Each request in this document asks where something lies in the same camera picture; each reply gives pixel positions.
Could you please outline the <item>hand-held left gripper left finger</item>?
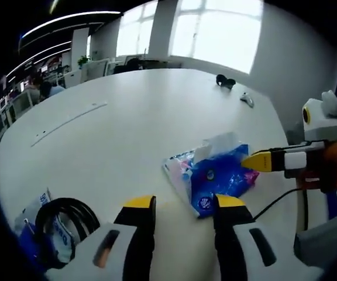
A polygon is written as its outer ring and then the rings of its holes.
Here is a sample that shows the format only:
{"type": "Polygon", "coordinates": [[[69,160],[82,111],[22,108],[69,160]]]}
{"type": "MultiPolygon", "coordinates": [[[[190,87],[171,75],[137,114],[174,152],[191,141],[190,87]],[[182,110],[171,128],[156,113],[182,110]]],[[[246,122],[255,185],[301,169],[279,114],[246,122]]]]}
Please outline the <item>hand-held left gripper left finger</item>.
{"type": "Polygon", "coordinates": [[[149,280],[154,251],[156,197],[126,202],[114,222],[107,222],[80,242],[75,257],[48,280],[149,280]]]}

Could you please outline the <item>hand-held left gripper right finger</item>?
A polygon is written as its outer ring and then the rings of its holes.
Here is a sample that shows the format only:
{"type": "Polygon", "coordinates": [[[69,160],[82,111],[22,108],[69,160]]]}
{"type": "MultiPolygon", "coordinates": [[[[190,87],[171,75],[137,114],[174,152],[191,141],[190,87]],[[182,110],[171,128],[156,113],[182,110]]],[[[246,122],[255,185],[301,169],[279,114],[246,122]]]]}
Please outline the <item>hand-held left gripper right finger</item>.
{"type": "Polygon", "coordinates": [[[221,280],[318,280],[321,268],[307,266],[288,239],[257,222],[236,197],[214,196],[215,248],[221,280]]]}

